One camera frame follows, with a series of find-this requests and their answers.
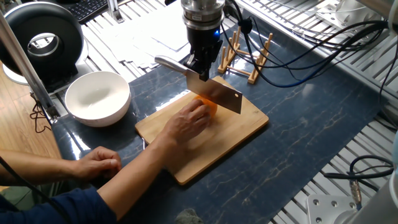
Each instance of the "cleaver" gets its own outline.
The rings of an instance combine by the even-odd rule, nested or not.
[[[185,67],[175,60],[166,56],[156,56],[155,62],[184,74],[187,78],[187,88],[222,107],[235,113],[241,114],[242,93],[228,86],[225,86],[212,79],[203,81],[199,78],[199,73]]]

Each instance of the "hand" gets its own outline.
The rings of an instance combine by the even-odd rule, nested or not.
[[[193,100],[170,118],[160,136],[184,144],[199,135],[209,124],[210,107],[201,100]]]
[[[84,181],[99,175],[112,178],[122,169],[119,154],[102,146],[75,162],[75,178]]]

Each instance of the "dark blue sleeve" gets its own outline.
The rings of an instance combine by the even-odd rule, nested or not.
[[[52,200],[69,215],[73,224],[116,223],[116,215],[95,188],[75,189]],[[0,223],[67,224],[48,203],[36,205],[28,211],[0,213]]]

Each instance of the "white bowl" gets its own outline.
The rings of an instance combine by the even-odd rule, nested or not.
[[[131,102],[129,84],[113,72],[92,72],[74,81],[65,95],[68,111],[81,123],[105,127],[119,121]]]

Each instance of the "table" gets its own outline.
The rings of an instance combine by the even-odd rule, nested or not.
[[[261,33],[274,33],[271,51],[283,61],[306,51],[260,23]],[[257,40],[255,33],[251,36]],[[318,60],[319,56],[310,54],[294,65]],[[213,76],[219,63],[220,55]],[[234,66],[252,69],[238,59]],[[307,72],[295,74],[302,78]],[[278,83],[294,81],[285,70],[264,69],[264,74]],[[179,186],[163,170],[121,223],[173,223],[185,208],[194,208],[205,223],[267,222],[379,111],[375,91],[334,67],[294,88],[275,88],[262,79],[250,85],[246,77],[234,73],[223,78],[268,115],[269,124],[187,186]],[[125,166],[143,148],[134,125],[184,92],[186,84],[183,75],[160,67],[130,87],[129,111],[110,127],[90,128],[70,115],[53,123],[64,159],[79,159],[90,149],[104,146],[119,152]]]

